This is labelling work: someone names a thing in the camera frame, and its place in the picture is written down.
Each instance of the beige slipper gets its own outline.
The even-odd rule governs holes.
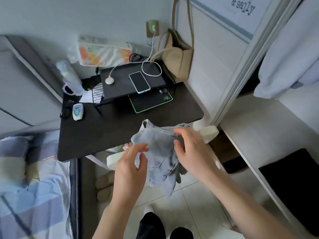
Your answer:
[[[98,192],[96,198],[99,202],[111,201],[113,196],[113,186],[102,189]]]
[[[115,171],[109,172],[98,178],[95,182],[95,187],[100,190],[106,187],[109,187],[114,184],[114,174]]]

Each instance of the beige bag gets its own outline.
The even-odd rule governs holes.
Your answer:
[[[162,53],[161,57],[166,65],[167,69],[172,74],[176,83],[186,81],[189,77],[190,65],[192,63],[193,51],[194,51],[194,31],[192,27],[192,20],[190,16],[190,4],[189,0],[187,1],[187,13],[188,13],[188,22],[190,27],[190,33],[192,37],[192,46],[183,42],[175,30],[175,10],[178,0],[174,0],[173,11],[172,11],[172,29],[169,29],[167,32],[167,38],[165,42],[165,48],[159,51],[159,45],[157,47],[157,52],[151,57],[150,62],[153,63],[156,59],[156,56]]]

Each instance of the bed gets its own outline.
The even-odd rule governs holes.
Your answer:
[[[81,238],[80,160],[57,160],[62,82],[17,36],[0,36],[0,71],[0,238]]]

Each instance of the blue bedding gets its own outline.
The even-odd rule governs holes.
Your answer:
[[[0,196],[0,239],[72,238],[70,162],[57,160],[58,138],[54,131],[30,142],[27,187]]]

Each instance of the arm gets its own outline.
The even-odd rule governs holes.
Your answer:
[[[125,150],[116,164],[111,203],[105,208],[92,239],[123,238],[124,231],[146,181],[147,159],[140,155],[137,169],[134,161],[138,152],[147,152],[147,143],[133,145]]]
[[[185,143],[184,151],[179,141],[174,141],[180,163],[223,203],[245,238],[296,238],[216,167],[197,132],[188,128],[177,128],[174,132],[182,135]]]

